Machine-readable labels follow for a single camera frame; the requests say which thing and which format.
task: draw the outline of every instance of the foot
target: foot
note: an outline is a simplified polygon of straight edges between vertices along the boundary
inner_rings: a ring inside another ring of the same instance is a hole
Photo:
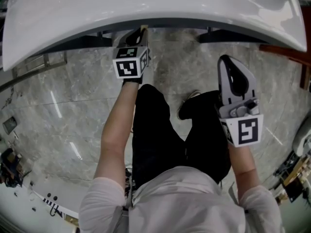
[[[196,97],[196,96],[199,96],[199,95],[201,95],[201,94],[202,94],[202,93],[201,93],[199,90],[194,90],[194,91],[187,97],[186,100],[184,100],[184,101],[181,102],[181,105],[179,106],[179,108],[178,108],[178,110],[177,110],[177,118],[178,118],[179,120],[183,120],[183,119],[180,119],[180,117],[179,117],[179,111],[180,111],[181,107],[183,106],[183,104],[184,104],[187,100],[192,99],[192,98],[194,98],[194,97]]]

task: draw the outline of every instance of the leg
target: leg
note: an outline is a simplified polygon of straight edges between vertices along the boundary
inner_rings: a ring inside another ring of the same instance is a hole
[[[181,119],[192,119],[186,140],[187,165],[195,167],[219,183],[231,162],[227,139],[215,109],[219,91],[203,93],[187,100],[179,111]]]
[[[138,91],[133,132],[133,179],[137,188],[185,164],[185,142],[171,125],[170,108],[163,94],[149,84]]]

